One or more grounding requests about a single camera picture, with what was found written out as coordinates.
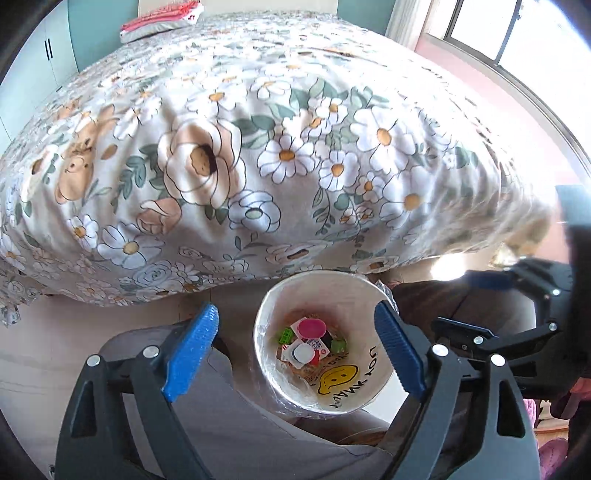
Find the floral bedsheet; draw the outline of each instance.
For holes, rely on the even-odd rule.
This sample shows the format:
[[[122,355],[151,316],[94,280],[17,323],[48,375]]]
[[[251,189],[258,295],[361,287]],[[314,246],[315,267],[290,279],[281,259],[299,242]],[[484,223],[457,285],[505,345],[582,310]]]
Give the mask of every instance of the floral bedsheet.
[[[0,165],[0,300],[130,305],[499,244],[548,200],[478,98],[307,13],[210,17],[56,92]]]

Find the window frame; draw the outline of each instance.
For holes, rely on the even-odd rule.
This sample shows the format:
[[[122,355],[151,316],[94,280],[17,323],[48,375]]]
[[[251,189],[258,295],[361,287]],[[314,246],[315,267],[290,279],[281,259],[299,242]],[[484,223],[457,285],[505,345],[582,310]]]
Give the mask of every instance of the window frame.
[[[564,122],[556,115],[552,109],[544,103],[544,101],[537,96],[525,83],[520,81],[517,77],[513,74],[505,70],[503,67],[499,65],[501,61],[501,57],[505,51],[506,45],[509,42],[509,38],[513,32],[513,28],[515,27],[515,23],[519,18],[519,12],[521,10],[522,0],[515,1],[515,8],[513,10],[513,15],[509,22],[509,26],[507,27],[507,31],[505,33],[505,38],[499,48],[499,51],[496,55],[494,60],[490,59],[483,53],[478,50],[475,50],[469,45],[466,45],[464,42],[461,42],[452,37],[452,32],[454,27],[456,26],[456,22],[458,16],[460,15],[460,10],[462,9],[462,5],[464,0],[456,0],[456,6],[454,7],[452,17],[447,25],[447,30],[445,35],[443,36],[443,41],[459,48],[460,50],[464,51],[468,55],[474,57],[478,61],[487,65],[490,69],[497,72],[500,76],[502,76],[505,80],[507,80],[511,85],[513,85],[520,93],[522,93],[525,97],[527,97],[535,107],[550,121],[556,130],[560,133],[560,135],[564,138],[564,140],[568,143],[569,147],[574,151],[577,155],[579,161],[583,165],[583,168],[587,172],[589,176],[591,176],[591,152],[586,152],[583,146],[579,143],[577,138],[574,134],[569,130],[569,128],[564,124]]]

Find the window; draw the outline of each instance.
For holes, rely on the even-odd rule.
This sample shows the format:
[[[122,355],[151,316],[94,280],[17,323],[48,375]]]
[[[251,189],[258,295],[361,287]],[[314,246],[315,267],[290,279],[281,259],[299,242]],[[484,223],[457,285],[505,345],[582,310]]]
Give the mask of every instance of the window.
[[[457,0],[444,40],[507,78],[591,157],[591,49],[551,0]]]

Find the yellow smiley face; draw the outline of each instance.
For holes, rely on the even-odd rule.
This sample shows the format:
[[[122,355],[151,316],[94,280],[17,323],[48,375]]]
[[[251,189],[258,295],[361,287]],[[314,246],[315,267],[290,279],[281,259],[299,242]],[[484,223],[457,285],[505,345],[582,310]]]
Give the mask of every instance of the yellow smiley face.
[[[318,393],[320,395],[330,394],[330,389],[337,385],[343,385],[355,378],[359,368],[357,365],[340,365],[339,367],[331,368],[322,374],[320,377],[320,387]]]

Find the teal wall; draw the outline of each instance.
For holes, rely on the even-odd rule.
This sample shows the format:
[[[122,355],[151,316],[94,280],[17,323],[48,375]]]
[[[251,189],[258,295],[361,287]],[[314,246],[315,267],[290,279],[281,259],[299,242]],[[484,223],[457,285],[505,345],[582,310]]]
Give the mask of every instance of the teal wall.
[[[138,0],[68,0],[72,49],[78,70],[121,46],[119,29],[138,16]]]
[[[384,35],[394,2],[395,0],[339,0],[337,15],[347,22]]]

